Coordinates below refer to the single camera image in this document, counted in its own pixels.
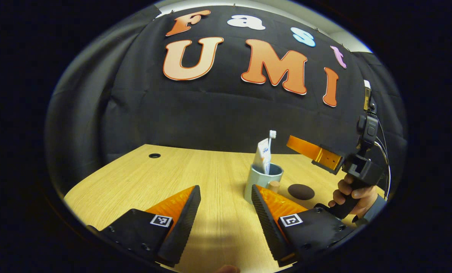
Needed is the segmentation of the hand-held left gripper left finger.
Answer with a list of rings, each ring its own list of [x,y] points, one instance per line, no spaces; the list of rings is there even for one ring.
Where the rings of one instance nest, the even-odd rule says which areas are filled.
[[[87,228],[138,259],[174,266],[180,262],[200,201],[200,187],[194,185],[149,209],[129,209],[100,230]]]

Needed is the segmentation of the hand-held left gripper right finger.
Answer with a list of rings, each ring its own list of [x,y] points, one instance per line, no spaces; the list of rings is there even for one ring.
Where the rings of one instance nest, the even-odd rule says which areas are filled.
[[[353,228],[330,214],[323,204],[306,209],[257,184],[251,187],[251,200],[280,267],[313,262],[354,234]]]

